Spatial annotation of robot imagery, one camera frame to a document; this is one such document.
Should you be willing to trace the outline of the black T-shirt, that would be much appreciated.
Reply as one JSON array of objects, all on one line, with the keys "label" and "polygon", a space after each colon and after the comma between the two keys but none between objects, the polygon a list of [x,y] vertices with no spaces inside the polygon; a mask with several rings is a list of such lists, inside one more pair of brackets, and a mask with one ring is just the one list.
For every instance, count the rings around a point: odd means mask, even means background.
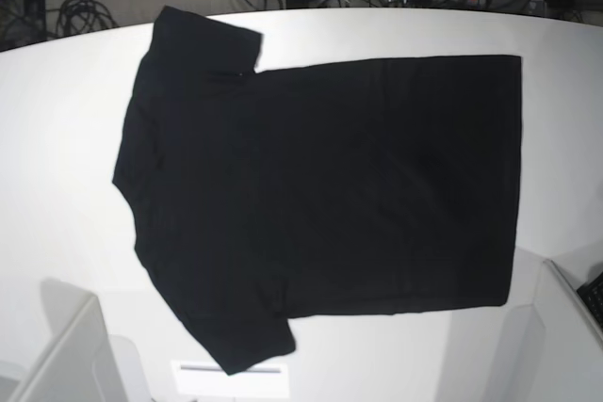
[{"label": "black T-shirt", "polygon": [[164,8],[113,176],[141,264],[221,369],[293,352],[293,318],[505,304],[521,58],[258,72],[261,46]]}]

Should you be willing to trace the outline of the white slotted table plate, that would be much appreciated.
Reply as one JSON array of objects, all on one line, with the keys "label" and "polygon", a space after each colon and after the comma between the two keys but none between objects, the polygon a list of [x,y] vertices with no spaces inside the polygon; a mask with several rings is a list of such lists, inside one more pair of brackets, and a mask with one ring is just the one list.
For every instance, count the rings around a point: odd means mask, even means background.
[{"label": "white slotted table plate", "polygon": [[171,370],[179,394],[258,399],[290,397],[285,364],[259,364],[232,376],[214,362],[172,361]]}]

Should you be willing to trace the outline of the black keyboard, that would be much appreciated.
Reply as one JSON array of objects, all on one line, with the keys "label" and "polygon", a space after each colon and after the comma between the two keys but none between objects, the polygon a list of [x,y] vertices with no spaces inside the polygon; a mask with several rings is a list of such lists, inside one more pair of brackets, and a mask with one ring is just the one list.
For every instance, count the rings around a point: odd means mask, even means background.
[{"label": "black keyboard", "polygon": [[578,289],[578,295],[597,325],[603,328],[603,274],[582,285]]}]

